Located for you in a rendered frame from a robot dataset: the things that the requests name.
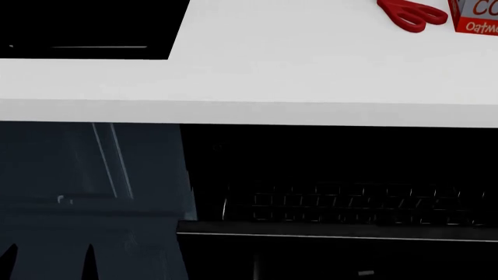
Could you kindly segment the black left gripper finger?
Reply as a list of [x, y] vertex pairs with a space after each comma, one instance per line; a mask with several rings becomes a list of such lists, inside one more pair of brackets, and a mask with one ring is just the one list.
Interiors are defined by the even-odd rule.
[[16, 265], [18, 247], [12, 244], [2, 256], [0, 256], [0, 280], [10, 280], [13, 268]]
[[99, 280], [95, 251], [92, 244], [86, 250], [81, 280]]

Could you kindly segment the black dishwasher door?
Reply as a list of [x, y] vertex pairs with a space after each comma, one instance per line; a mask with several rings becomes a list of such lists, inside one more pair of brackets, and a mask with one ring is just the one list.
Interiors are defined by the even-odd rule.
[[189, 280], [498, 280], [498, 229], [181, 221]]

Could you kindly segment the black dishwasher body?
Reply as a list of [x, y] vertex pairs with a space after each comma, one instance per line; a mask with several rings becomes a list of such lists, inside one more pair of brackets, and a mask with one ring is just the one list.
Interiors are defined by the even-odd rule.
[[498, 189], [498, 128], [180, 126], [197, 218], [232, 187], [318, 182]]

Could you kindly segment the dark blue cabinet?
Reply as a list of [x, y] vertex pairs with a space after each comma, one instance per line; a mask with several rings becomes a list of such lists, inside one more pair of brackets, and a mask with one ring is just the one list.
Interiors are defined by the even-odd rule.
[[195, 216], [179, 125], [0, 122], [10, 280], [81, 280], [90, 244], [99, 280], [188, 280], [176, 228]]

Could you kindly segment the black glass cooktop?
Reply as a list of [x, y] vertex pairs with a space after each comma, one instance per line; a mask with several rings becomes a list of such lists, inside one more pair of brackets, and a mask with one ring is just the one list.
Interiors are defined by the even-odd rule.
[[190, 0], [0, 0], [0, 58], [167, 60]]

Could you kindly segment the red oatmeal box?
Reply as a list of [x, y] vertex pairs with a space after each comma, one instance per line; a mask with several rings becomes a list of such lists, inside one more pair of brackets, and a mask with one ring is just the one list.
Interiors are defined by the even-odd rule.
[[447, 0], [455, 32], [498, 37], [498, 0]]

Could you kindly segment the red handled scissors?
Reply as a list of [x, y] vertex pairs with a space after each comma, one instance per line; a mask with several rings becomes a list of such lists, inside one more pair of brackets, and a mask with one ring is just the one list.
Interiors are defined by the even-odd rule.
[[427, 23], [444, 25], [448, 20], [446, 12], [409, 0], [377, 0], [377, 5], [395, 25], [407, 32], [421, 33]]

